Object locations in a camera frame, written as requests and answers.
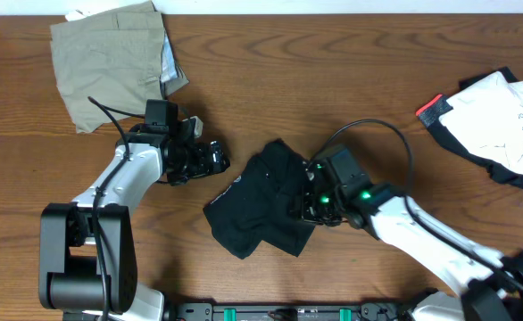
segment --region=cable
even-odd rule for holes
[[[96,101],[93,97],[89,96],[88,100],[97,106],[102,112],[104,112],[105,115],[112,121],[114,126],[119,130],[120,138],[122,139],[122,142],[125,145],[125,153],[123,155],[123,158],[120,160],[119,164],[115,166],[114,169],[112,169],[111,173],[107,175],[107,177],[103,180],[103,183],[101,183],[96,189],[95,189],[95,198],[93,200],[93,212],[92,212],[92,218],[93,218],[93,236],[95,238],[95,245],[97,248],[97,258],[99,260],[99,269],[101,270],[101,281],[103,283],[103,301],[104,301],[104,309],[103,314],[99,318],[101,321],[107,321],[109,319],[109,311],[111,309],[111,303],[110,303],[110,285],[109,281],[107,280],[107,267],[104,262],[104,253],[103,253],[103,244],[101,239],[101,231],[99,230],[99,202],[101,201],[101,198],[104,196],[104,190],[109,185],[109,182],[111,182],[112,178],[117,174],[120,168],[129,160],[130,157],[130,147],[129,143],[127,141],[127,137],[125,136],[125,132],[120,127],[117,120],[111,115],[110,112],[107,111],[107,108],[100,104],[98,101]]]
[[[360,125],[360,124],[367,124],[367,123],[374,123],[374,124],[379,124],[379,125],[383,125],[387,128],[390,128],[392,129],[398,136],[399,138],[401,139],[401,141],[403,141],[403,144],[404,144],[404,148],[406,149],[406,153],[408,155],[408,169],[407,169],[407,174],[406,174],[406,185],[404,187],[404,195],[403,195],[403,198],[404,198],[404,206],[406,207],[406,210],[409,212],[409,214],[411,215],[411,218],[414,220],[414,222],[416,222],[419,226],[421,226],[422,228],[424,228],[425,230],[427,230],[431,235],[433,235],[435,238],[437,238],[438,240],[440,240],[441,242],[449,245],[450,247],[452,247],[453,249],[455,249],[456,251],[462,253],[463,255],[465,255],[466,257],[476,261],[477,263],[483,265],[484,267],[486,268],[489,268],[496,276],[499,276],[503,281],[507,282],[508,284],[511,284],[513,287],[515,287],[516,289],[518,289],[518,291],[520,292],[523,292],[523,284],[521,284],[520,282],[518,282],[516,279],[514,279],[512,276],[508,275],[507,273],[505,273],[503,270],[501,270],[500,268],[496,267],[495,265],[493,265],[492,263],[486,261],[485,259],[481,258],[479,255],[477,255],[476,253],[474,253],[473,251],[468,251],[466,249],[464,249],[463,247],[461,247],[460,245],[458,245],[457,243],[447,239],[445,236],[443,235],[440,235],[437,231],[435,231],[432,227],[430,227],[429,225],[427,225],[418,215],[418,213],[416,213],[414,210],[412,210],[411,208],[411,205],[409,204],[408,202],[408,195],[411,193],[412,191],[412,185],[413,185],[413,178],[414,178],[414,173],[413,173],[413,169],[414,169],[414,158],[413,158],[413,155],[412,155],[412,149],[411,149],[411,146],[409,145],[408,143],[408,140],[406,139],[406,137],[404,136],[404,134],[397,128],[395,127],[394,125],[392,124],[389,124],[383,120],[379,120],[379,119],[361,119],[361,120],[356,120],[356,121],[353,121],[353,122],[350,122],[346,125],[344,125],[343,127],[339,128],[335,134],[333,134],[328,140],[327,142],[325,142],[323,144],[323,146],[315,153],[315,155],[313,155],[313,157],[311,157],[309,163],[307,164],[307,169],[311,166],[311,164],[315,161],[315,158],[317,157],[317,155],[319,155],[320,153],[322,153],[326,148],[327,146],[337,137],[339,136],[342,132],[344,132],[346,129],[348,128],[351,128],[353,126],[357,126],[357,125]]]
[[[89,97],[89,101],[90,101],[91,103],[93,103],[93,101],[94,101],[95,99],[93,99],[93,101],[92,101],[91,99],[93,99],[93,98]],[[94,104],[96,104],[97,107],[99,107],[99,108],[103,107],[103,108],[105,108],[107,111],[116,112],[116,113],[119,113],[119,114],[121,114],[121,115],[130,116],[130,117],[136,117],[136,118],[140,118],[140,119],[144,119],[144,118],[145,118],[145,116],[143,116],[143,115],[136,115],[136,114],[131,113],[131,112],[119,111],[119,110],[116,110],[116,109],[114,109],[114,108],[107,107],[107,106],[105,106],[105,105],[103,105],[103,104],[101,104],[101,103],[99,103],[99,102],[96,102],[96,103],[94,103]]]

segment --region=stack of cloth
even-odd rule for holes
[[[188,83],[150,1],[56,24],[51,34],[57,88],[78,133],[110,122],[88,101],[90,95],[117,110],[144,114],[147,99],[163,99]]]
[[[486,168],[495,182],[523,188],[523,81],[504,67],[460,88],[416,115],[443,148]]]

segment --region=red trim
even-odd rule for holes
[[[419,110],[416,111],[416,116],[420,115],[423,111],[425,111],[426,109],[428,109],[430,106],[432,106],[435,102],[438,101],[438,99],[440,99],[442,97],[442,94],[434,97],[433,100],[430,101],[430,103],[427,103],[425,104],[424,106],[420,107]]]

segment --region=folded black garment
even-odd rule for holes
[[[507,67],[500,68],[494,72],[496,71],[500,71],[509,83],[519,81]],[[491,73],[493,72],[462,80],[459,84],[460,90],[468,88],[479,80],[489,76]],[[452,135],[452,133],[450,133],[450,131],[440,123],[438,118],[452,109],[452,106],[446,102],[447,99],[448,97],[445,95],[438,95],[434,100],[417,111],[419,119],[422,121],[424,126],[426,126],[432,137],[434,137],[438,144],[445,148],[445,150],[453,152],[478,166],[486,168],[487,172],[490,174],[490,178],[492,178],[496,183],[509,184],[523,188],[523,175],[516,174],[506,169],[498,162],[477,157],[469,153],[456,137],[454,137],[454,135]]]
[[[282,141],[254,155],[226,192],[203,209],[214,238],[245,259],[261,240],[299,256],[314,226],[289,214],[289,205],[308,183],[303,157]]]

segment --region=white cloth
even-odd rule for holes
[[[499,71],[450,97],[440,122],[468,152],[523,175],[523,81]]]

